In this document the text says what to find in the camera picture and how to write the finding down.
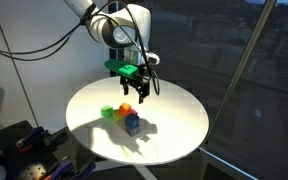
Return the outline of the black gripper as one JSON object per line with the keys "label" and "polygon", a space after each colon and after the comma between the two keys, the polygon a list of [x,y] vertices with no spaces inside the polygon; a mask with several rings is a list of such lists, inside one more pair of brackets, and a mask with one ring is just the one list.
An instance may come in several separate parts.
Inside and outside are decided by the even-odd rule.
{"label": "black gripper", "polygon": [[120,84],[123,86],[124,95],[129,94],[129,86],[132,86],[139,94],[139,104],[150,94],[150,85],[144,80],[139,71],[133,75],[133,78],[127,78],[121,75]]}

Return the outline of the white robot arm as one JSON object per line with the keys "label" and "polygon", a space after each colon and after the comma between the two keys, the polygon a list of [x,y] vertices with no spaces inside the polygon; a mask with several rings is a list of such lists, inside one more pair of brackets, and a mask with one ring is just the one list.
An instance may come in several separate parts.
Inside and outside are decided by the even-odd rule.
{"label": "white robot arm", "polygon": [[[112,0],[98,8],[93,0],[63,0],[80,18],[92,39],[111,49],[123,49],[124,59],[110,59],[104,63],[109,70],[120,75],[124,94],[133,87],[139,103],[150,95],[150,81],[157,78],[151,65],[158,65],[160,58],[149,51],[151,31],[150,11],[140,5]],[[155,93],[159,86],[154,81]]]}

